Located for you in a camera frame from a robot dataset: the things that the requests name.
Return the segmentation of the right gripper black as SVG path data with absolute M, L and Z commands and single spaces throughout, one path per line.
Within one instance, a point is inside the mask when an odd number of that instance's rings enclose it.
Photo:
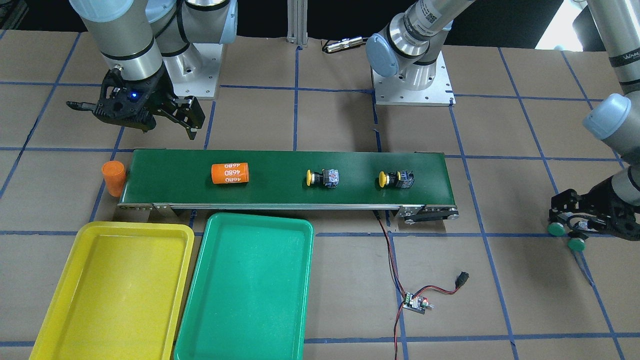
M 126 80 L 122 71 L 114 67 L 105 74 L 95 104 L 66 101 L 66 105 L 75 111 L 90 112 L 108 125 L 125 126 L 144 133 L 156 127 L 157 116 L 166 117 L 182 126 L 190 141 L 194 141 L 205 121 L 195 96 L 180 98 L 175 94 L 164 64 L 156 73 L 141 80 Z

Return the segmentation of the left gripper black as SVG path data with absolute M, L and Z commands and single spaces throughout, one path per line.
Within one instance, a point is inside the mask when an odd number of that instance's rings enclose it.
M 567 189 L 551 198 L 548 223 L 562 223 L 570 231 L 613 237 L 638 237 L 639 207 L 624 202 L 612 190 L 578 194 Z

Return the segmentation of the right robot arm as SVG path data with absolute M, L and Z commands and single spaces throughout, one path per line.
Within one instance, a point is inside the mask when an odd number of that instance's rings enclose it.
M 215 96 L 222 50 L 235 41 L 235 0 L 72 0 L 108 66 L 95 103 L 67 101 L 99 121 L 149 132 L 164 117 L 190 140 L 198 96 Z

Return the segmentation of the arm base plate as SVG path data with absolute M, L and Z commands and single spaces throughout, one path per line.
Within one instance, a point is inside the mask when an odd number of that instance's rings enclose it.
M 223 44 L 193 43 L 178 55 L 164 56 L 174 93 L 181 98 L 214 100 L 225 48 Z
M 431 64 L 411 64 L 384 77 L 371 70 L 375 104 L 379 106 L 449 107 L 457 103 L 442 51 Z

